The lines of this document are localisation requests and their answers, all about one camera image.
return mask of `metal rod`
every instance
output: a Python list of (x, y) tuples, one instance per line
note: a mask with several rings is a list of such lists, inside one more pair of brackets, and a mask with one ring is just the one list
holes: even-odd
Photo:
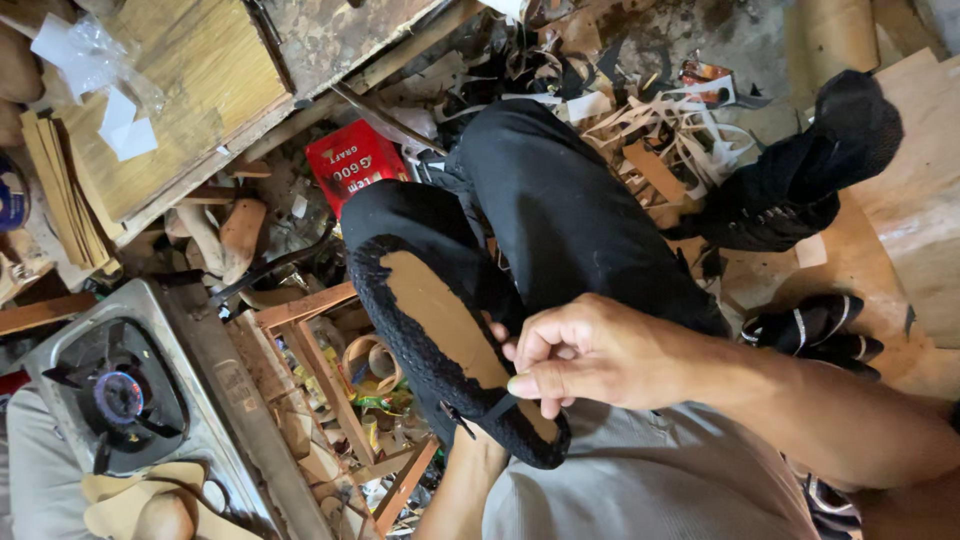
[(376, 118), (377, 120), (380, 120), (385, 124), (389, 124), (390, 126), (397, 128), (404, 135), (409, 136), (410, 138), (414, 139), (416, 142), (422, 144), (423, 146), (426, 146), (427, 148), (429, 148), (430, 150), (433, 150), (437, 154), (440, 154), (441, 156), (446, 156), (446, 150), (444, 150), (436, 142), (411, 130), (410, 128), (405, 126), (402, 122), (400, 122), (396, 118), (393, 118), (390, 114), (387, 114), (383, 109), (381, 109), (380, 107), (375, 105), (373, 102), (371, 102), (371, 100), (354, 92), (345, 83), (337, 83), (336, 85), (333, 86), (333, 91), (340, 94), (341, 97), (346, 99), (351, 105), (353, 105), (357, 109), (362, 110), (363, 112), (368, 112), (369, 114), (373, 115), (373, 117)]
[(268, 274), (270, 274), (280, 266), (283, 266), (284, 264), (290, 264), (291, 262), (297, 262), (302, 258), (307, 258), (312, 255), (317, 255), (326, 247), (327, 240), (332, 235), (333, 227), (336, 224), (337, 224), (337, 220), (333, 218), (328, 219), (326, 221), (326, 228), (324, 229), (324, 233), (320, 236), (320, 240), (317, 240), (316, 244), (303, 248), (301, 250), (297, 250), (295, 252), (288, 253), (286, 255), (282, 255), (264, 264), (263, 266), (260, 266), (259, 268), (251, 269), (243, 278), (240, 278), (238, 282), (224, 288), (217, 294), (211, 296), (210, 300), (206, 302), (206, 305), (210, 307), (219, 306), (220, 304), (225, 302), (227, 298), (240, 292), (240, 290), (243, 289), (244, 287), (248, 287), (254, 284), (255, 282), (260, 281), (260, 279), (265, 278)]

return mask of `gray cloth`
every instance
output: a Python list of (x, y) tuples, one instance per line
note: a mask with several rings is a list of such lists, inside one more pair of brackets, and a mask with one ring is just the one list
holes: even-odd
[(7, 408), (13, 537), (17, 540), (92, 540), (86, 530), (83, 472), (56, 420), (31, 382)]
[(487, 497), (483, 537), (818, 539), (770, 445), (705, 405), (657, 413), (578, 400), (566, 462), (511, 458)]

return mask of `hand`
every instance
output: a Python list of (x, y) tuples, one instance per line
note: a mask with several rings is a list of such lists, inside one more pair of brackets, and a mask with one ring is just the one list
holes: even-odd
[(508, 389), (541, 399), (546, 418), (555, 418), (574, 398), (634, 409), (674, 405), (697, 399), (723, 363), (711, 350), (715, 341), (584, 294), (529, 317), (516, 346), (504, 345), (504, 356), (519, 373)]

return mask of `plastic bag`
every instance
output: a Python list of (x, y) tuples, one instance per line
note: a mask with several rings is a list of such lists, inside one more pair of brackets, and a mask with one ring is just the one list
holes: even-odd
[(163, 91), (132, 68), (139, 47), (131, 46), (128, 50), (91, 14), (71, 27), (48, 13), (31, 51), (60, 69), (78, 103), (86, 92), (117, 86), (126, 90), (124, 93), (130, 94), (148, 114), (163, 109)]

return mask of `cardboard insole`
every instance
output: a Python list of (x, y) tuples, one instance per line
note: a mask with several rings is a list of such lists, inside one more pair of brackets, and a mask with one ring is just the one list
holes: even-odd
[(173, 461), (161, 463), (147, 471), (137, 473), (131, 477), (118, 478), (106, 475), (84, 474), (80, 480), (80, 488), (88, 503), (94, 504), (105, 501), (110, 497), (130, 488), (143, 479), (173, 480), (190, 488), (194, 493), (202, 492), (206, 470), (200, 463), (192, 461)]
[(188, 490), (171, 482), (143, 480), (123, 493), (96, 503), (84, 512), (86, 528), (97, 536), (132, 540), (136, 521), (154, 495), (175, 493), (193, 520), (196, 537), (203, 540), (261, 540), (252, 532), (214, 514)]
[[(417, 321), (467, 378), (476, 379), (484, 389), (507, 387), (510, 374), (469, 309), (426, 263), (410, 252), (397, 251), (382, 257), (380, 265), (391, 269), (387, 286), (396, 296), (396, 307)], [(541, 439), (556, 440), (557, 424), (543, 418), (536, 403), (520, 400), (517, 407)]]

